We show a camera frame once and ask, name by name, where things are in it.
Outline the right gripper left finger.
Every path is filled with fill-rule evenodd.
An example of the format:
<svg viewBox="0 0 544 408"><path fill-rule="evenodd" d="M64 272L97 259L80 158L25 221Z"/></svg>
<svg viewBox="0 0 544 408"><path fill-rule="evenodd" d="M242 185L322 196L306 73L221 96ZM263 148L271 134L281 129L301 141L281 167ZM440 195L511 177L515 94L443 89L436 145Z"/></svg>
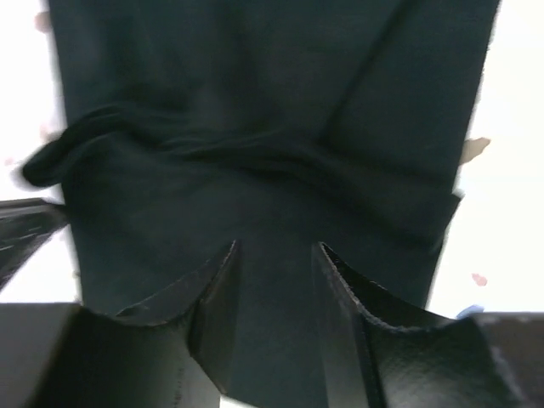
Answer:
<svg viewBox="0 0 544 408"><path fill-rule="evenodd" d="M198 269L116 314L137 326L180 323L190 356L222 394L230 387L240 257L241 245L232 241Z"/></svg>

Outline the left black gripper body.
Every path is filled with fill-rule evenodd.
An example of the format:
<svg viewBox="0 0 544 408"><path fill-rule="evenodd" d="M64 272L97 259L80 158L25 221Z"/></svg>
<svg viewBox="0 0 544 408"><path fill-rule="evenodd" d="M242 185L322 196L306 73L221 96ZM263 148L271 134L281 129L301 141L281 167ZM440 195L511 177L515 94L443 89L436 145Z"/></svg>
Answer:
<svg viewBox="0 0 544 408"><path fill-rule="evenodd" d="M65 205L42 198L1 201L1 287L56 231L67 225Z"/></svg>

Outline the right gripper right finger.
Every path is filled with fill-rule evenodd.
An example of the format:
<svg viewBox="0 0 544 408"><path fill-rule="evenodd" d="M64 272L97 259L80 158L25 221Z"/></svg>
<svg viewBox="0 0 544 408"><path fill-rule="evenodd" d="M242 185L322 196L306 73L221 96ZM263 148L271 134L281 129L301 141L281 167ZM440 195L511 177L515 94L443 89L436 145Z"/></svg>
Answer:
<svg viewBox="0 0 544 408"><path fill-rule="evenodd" d="M314 294L330 407L457 407L451 320L407 303L314 246Z"/></svg>

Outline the black t shirt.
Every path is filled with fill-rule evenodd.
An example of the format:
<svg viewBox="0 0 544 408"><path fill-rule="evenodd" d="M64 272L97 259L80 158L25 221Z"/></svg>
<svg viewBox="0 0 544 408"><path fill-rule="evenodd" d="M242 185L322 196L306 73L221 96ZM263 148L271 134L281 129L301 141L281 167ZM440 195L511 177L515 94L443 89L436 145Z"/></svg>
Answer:
<svg viewBox="0 0 544 408"><path fill-rule="evenodd" d="M82 300L114 314L241 245L232 388L323 407L311 248L422 307L495 1L52 1L59 184Z"/></svg>

